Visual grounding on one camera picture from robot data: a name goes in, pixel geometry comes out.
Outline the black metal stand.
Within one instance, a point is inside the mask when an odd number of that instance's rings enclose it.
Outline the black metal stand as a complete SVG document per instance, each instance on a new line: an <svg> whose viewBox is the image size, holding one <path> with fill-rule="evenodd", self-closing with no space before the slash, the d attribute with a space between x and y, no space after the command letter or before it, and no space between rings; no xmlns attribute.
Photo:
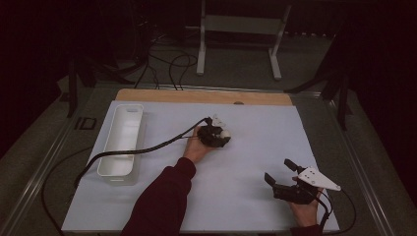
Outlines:
<svg viewBox="0 0 417 236"><path fill-rule="evenodd" d="M295 88L288 88L286 93L299 93L316 84L325 82L320 93L323 100L333 100L338 95L336 120L342 130L346 130L345 115L347 112L347 95L349 86L349 53L346 48L346 39L341 32L337 33L321 62L315 76Z"/></svg>
<svg viewBox="0 0 417 236"><path fill-rule="evenodd" d="M68 62L69 68L69 92L68 92L68 99L69 99L69 110L67 117L71 118L78 107L78 80L84 84L85 87L92 88L95 83L95 77L93 74L93 69L96 69L98 72L106 75L112 81L115 81L119 84L124 85L132 85L133 82L130 82L121 76L119 76L116 72L111 71L110 69L106 68L103 64L93 60L92 58L88 57L86 54L78 53L70 56Z"/></svg>

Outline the black square floor frame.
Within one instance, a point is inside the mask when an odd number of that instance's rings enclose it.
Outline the black square floor frame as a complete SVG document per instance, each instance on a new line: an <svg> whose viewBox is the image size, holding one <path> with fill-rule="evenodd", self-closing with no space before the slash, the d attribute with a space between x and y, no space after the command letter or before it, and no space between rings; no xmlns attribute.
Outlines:
<svg viewBox="0 0 417 236"><path fill-rule="evenodd" d="M79 117L76 121L75 130L93 130L97 120L89 117Z"/></svg>

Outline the grey metal desk frame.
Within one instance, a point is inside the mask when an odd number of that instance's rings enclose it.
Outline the grey metal desk frame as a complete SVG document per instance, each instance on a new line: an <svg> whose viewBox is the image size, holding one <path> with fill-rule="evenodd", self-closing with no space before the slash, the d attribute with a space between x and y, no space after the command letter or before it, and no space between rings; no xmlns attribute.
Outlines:
<svg viewBox="0 0 417 236"><path fill-rule="evenodd" d="M284 30L286 28L287 20L292 8L290 3L284 7L282 16L278 19L266 18L252 18L252 17L237 17L237 16L220 16L210 15L206 13L207 0L201 1L201 16L200 16L200 47L197 58L196 73L202 76L205 73L206 64L206 32L207 31L222 31L222 32L237 32L237 33L254 33L274 35L275 43L273 47L268 50L268 58L276 81L282 79L280 72L277 51L282 41Z"/></svg>

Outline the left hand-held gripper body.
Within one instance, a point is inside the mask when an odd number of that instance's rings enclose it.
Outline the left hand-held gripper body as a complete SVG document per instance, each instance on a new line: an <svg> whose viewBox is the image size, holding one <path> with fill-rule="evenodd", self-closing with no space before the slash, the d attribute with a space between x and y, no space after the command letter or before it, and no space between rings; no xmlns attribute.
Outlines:
<svg viewBox="0 0 417 236"><path fill-rule="evenodd" d="M223 148L219 147L219 138L221 138L221 132L215 132L214 127L224 127L225 124L214 114L212 117L206 119L206 125L202 126L198 132L200 141L210 148Z"/></svg>

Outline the white table mat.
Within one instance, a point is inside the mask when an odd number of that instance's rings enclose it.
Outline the white table mat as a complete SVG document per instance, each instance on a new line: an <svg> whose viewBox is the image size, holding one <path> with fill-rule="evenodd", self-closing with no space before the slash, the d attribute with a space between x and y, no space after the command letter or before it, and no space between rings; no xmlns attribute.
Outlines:
<svg viewBox="0 0 417 236"><path fill-rule="evenodd" d="M274 198L264 176L290 186L294 174L286 159L303 167L316 163L296 107L147 102L142 144L152 151L140 155L136 183L111 186L91 169L73 197L63 230L121 230L139 195L182 156L184 141L172 137L212 115L224 122L231 140L198 163L183 232L277 232L293 226L287 203Z"/></svg>

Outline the person's left hand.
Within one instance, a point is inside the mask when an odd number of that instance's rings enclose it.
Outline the person's left hand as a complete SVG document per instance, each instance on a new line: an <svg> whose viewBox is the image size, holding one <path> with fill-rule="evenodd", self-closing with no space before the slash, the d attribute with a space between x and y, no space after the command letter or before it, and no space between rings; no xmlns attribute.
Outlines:
<svg viewBox="0 0 417 236"><path fill-rule="evenodd" d="M197 163L202 160L210 151L211 148L205 146L198 137L198 132L201 127L198 126L194 129L193 136L188 139L183 156L193 163Z"/></svg>

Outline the person's right hand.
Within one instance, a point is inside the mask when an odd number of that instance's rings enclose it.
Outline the person's right hand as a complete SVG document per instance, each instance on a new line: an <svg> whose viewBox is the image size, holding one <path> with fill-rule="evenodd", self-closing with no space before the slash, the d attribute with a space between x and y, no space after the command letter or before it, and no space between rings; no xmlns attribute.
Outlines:
<svg viewBox="0 0 417 236"><path fill-rule="evenodd" d="M318 223L317 214L319 202L313 200L308 205L288 203L293 213L295 222L299 227L314 226Z"/></svg>

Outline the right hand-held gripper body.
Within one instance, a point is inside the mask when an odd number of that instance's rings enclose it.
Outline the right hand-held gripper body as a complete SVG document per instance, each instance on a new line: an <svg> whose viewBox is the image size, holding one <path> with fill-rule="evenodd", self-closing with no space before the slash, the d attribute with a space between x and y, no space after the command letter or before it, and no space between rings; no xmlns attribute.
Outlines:
<svg viewBox="0 0 417 236"><path fill-rule="evenodd" d="M314 167L304 168L293 186L272 182L273 196L297 205L308 205L318 195L319 189L340 191L341 187Z"/></svg>

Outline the white plastic bin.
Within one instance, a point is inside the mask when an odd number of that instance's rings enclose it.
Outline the white plastic bin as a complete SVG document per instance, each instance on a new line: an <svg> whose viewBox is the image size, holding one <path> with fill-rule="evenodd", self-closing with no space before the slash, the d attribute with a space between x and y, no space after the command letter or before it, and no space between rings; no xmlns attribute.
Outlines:
<svg viewBox="0 0 417 236"><path fill-rule="evenodd" d="M126 151L142 148L141 127L144 108L141 104L118 104L115 107L105 151ZM99 160L97 174L109 185L132 186L138 179L138 154L114 154Z"/></svg>

